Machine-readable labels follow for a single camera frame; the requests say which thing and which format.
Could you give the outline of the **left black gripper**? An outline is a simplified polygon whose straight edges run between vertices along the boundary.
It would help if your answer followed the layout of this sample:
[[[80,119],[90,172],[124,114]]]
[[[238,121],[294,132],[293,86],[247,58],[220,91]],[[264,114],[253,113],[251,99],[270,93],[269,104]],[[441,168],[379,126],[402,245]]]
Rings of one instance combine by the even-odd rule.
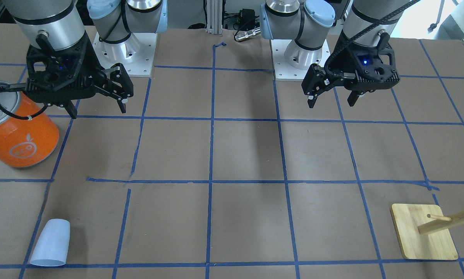
[[[353,107],[363,92],[388,90],[398,84],[400,76],[389,39],[390,35],[383,32],[374,47],[352,42],[337,53],[325,68],[318,64],[308,67],[301,86],[304,95],[308,97],[309,108],[314,107],[319,95],[335,85],[351,90],[347,102]]]

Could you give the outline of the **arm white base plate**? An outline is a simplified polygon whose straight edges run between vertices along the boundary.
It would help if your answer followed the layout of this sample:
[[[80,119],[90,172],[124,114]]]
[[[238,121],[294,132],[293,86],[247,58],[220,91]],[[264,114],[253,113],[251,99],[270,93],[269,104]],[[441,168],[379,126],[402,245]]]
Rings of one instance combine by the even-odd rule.
[[[100,64],[110,68],[120,62],[131,77],[150,77],[156,50],[158,34],[135,33],[125,42],[108,44],[99,41],[99,34],[93,42],[93,48]]]
[[[276,81],[302,81],[312,64],[324,66],[330,56],[327,41],[314,51],[299,47],[294,40],[271,40]]]

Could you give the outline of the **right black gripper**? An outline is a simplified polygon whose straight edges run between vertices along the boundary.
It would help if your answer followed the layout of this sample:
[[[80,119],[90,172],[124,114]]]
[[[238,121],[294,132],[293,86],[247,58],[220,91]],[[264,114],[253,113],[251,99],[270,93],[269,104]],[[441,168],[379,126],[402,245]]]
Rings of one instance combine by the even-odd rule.
[[[86,32],[77,43],[63,50],[54,50],[45,34],[37,34],[39,47],[29,46],[26,55],[28,78],[24,93],[28,98],[58,105],[77,119],[72,100],[91,98],[99,92],[115,99],[121,112],[126,113],[126,102],[133,97],[134,86],[122,63],[103,69]]]

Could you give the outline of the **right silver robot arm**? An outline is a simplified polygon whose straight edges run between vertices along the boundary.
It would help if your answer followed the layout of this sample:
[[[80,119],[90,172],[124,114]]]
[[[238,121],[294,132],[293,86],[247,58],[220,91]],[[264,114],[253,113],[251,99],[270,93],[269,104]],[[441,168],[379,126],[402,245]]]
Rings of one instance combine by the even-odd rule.
[[[0,111],[30,121],[46,108],[64,108],[77,117],[73,100],[102,94],[121,113],[134,95],[126,65],[142,60],[138,33],[168,28],[166,0],[89,0],[87,9],[98,43],[110,61],[102,66],[74,0],[5,0],[4,6],[29,40],[25,83],[0,85]]]

